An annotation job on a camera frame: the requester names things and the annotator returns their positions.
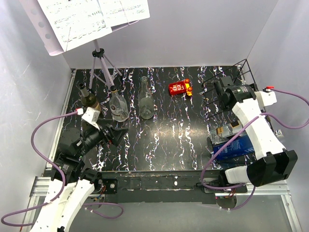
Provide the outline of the clear corked glass bottle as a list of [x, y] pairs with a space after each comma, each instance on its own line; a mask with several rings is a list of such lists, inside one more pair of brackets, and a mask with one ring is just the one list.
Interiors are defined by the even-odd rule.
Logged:
[[119, 95], [116, 86], [111, 86], [111, 98], [109, 100], [109, 107], [114, 120], [124, 122], [128, 119], [128, 107], [125, 98]]

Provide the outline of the clear square liquor bottle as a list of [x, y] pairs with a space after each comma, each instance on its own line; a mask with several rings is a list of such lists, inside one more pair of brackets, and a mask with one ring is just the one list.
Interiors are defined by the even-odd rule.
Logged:
[[212, 145], [220, 145], [227, 142], [231, 137], [237, 134], [242, 129], [242, 124], [239, 120], [223, 125], [210, 131], [209, 142]]

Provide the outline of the clear tall glass bottle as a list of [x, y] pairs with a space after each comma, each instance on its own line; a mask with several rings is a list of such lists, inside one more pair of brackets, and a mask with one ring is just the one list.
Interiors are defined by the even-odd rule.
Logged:
[[149, 90], [148, 77], [143, 76], [140, 82], [138, 97], [139, 113], [143, 119], [150, 119], [154, 115], [154, 99]]

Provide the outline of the dark green wine bottle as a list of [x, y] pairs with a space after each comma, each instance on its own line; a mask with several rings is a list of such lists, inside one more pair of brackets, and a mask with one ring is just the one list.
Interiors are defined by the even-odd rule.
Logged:
[[98, 110], [99, 111], [98, 117], [102, 118], [101, 106], [100, 106], [96, 96], [93, 93], [91, 93], [87, 90], [84, 83], [80, 83], [78, 85], [78, 87], [79, 87], [79, 90], [82, 94], [81, 103], [82, 103], [83, 107], [86, 107], [86, 108], [91, 107], [95, 110]]

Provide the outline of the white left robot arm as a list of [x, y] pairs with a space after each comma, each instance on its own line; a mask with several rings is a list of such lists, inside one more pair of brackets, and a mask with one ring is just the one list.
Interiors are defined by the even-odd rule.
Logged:
[[80, 136], [70, 145], [60, 145], [44, 206], [31, 228], [33, 232], [68, 232], [86, 199], [92, 193], [116, 194], [118, 181], [101, 172], [84, 168], [82, 158], [98, 144], [118, 146], [127, 128], [110, 124], [85, 124]]

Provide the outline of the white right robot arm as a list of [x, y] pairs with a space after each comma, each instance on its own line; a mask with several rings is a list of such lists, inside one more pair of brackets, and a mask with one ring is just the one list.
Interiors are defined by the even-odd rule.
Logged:
[[214, 82], [222, 109], [231, 110], [240, 120], [253, 145], [256, 161], [248, 166], [229, 168], [220, 172], [218, 185], [224, 192], [236, 184], [251, 183], [255, 187], [286, 180], [298, 159], [278, 140], [261, 109], [276, 103], [273, 91], [254, 91], [250, 85], [235, 85], [230, 76]]

